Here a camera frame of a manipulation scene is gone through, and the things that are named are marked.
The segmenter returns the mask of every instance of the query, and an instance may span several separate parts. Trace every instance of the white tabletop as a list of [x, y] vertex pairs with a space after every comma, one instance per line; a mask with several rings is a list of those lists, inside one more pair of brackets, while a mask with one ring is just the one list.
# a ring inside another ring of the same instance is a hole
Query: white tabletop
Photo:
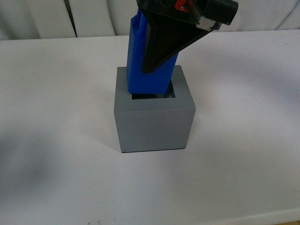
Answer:
[[300, 219], [300, 30], [212, 33], [179, 54], [187, 148], [122, 154], [128, 37], [0, 41], [1, 225]]

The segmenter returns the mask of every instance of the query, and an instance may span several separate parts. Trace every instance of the blue block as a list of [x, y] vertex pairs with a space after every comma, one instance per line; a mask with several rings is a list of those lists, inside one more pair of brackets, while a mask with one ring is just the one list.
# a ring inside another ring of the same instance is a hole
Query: blue block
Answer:
[[131, 94], [165, 94], [178, 54], [170, 58], [152, 74], [142, 72], [145, 52], [147, 20], [138, 10], [131, 19], [127, 57], [127, 83]]

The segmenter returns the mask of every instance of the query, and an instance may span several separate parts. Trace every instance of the gray cube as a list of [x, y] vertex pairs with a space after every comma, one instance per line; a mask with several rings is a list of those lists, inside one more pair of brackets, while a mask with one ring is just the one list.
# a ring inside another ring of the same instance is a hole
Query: gray cube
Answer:
[[181, 66], [175, 66], [170, 87], [173, 97], [135, 99], [126, 67], [118, 67], [113, 112], [122, 152], [186, 147], [196, 106]]

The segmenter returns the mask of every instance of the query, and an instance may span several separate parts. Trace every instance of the curtain fold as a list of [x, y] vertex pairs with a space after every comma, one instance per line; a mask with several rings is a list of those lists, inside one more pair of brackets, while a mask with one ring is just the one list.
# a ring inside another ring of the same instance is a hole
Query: curtain fold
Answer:
[[[136, 0], [0, 0], [0, 40], [128, 35]], [[236, 0], [231, 26], [220, 31], [300, 29], [300, 0]]]
[[114, 36], [106, 0], [69, 0], [78, 37]]

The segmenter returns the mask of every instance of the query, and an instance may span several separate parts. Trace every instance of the box side face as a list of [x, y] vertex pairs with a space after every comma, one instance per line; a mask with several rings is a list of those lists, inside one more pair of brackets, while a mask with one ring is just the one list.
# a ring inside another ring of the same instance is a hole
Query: box side face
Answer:
[[185, 148], [195, 109], [115, 112], [122, 152]]

